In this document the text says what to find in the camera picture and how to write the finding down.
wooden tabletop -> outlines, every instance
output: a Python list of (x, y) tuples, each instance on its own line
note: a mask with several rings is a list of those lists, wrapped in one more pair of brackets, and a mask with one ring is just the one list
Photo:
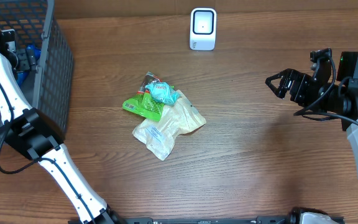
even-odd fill
[[(265, 79), (310, 73), (309, 52), (358, 51), (358, 10), (218, 14), (216, 48), (189, 49), (189, 16), (59, 21), (75, 56), (67, 140), (92, 188), (123, 217), (247, 218), (314, 207), (358, 222), (356, 166), (340, 121), (292, 114)], [(124, 111), (147, 71), (181, 90), (207, 123), (157, 159)], [(27, 161), (5, 147), (1, 164)], [(49, 174), (0, 173), (0, 223), (77, 218)]]

wooden table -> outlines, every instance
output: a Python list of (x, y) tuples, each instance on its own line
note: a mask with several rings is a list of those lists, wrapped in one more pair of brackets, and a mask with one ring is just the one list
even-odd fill
[[(358, 51), (358, 10), (219, 14), (216, 48), (189, 50), (189, 16), (59, 21), (75, 56), (66, 144), (90, 185), (123, 217), (246, 218), (315, 207), (358, 222), (358, 183), (340, 121), (292, 113), (265, 79), (310, 73), (309, 52)], [(158, 160), (122, 102), (147, 71), (206, 118)], [(27, 161), (5, 147), (1, 163)], [(66, 223), (70, 201), (39, 166), (0, 173), (0, 223)]]

plastic crate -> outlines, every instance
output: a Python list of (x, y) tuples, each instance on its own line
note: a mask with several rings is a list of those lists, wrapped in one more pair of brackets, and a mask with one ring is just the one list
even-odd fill
[(29, 75), (21, 89), (27, 101), (65, 133), (74, 59), (53, 10), (54, 0), (0, 1), (0, 29), (15, 30), (17, 49), (28, 44), (41, 49), (37, 73)]

green plastic package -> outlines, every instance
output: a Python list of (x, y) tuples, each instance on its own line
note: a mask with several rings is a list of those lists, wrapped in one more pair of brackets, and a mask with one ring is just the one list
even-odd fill
[(153, 121), (160, 121), (164, 104), (154, 101), (150, 92), (145, 89), (146, 85), (154, 82), (161, 82), (161, 79), (147, 72), (139, 91), (134, 97), (124, 101), (122, 108)]

light blue package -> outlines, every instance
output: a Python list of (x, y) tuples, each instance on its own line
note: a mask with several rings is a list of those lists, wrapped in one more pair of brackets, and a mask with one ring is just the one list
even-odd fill
[(180, 94), (171, 88), (168, 83), (151, 83), (145, 87), (150, 91), (153, 100), (166, 105), (174, 105)]

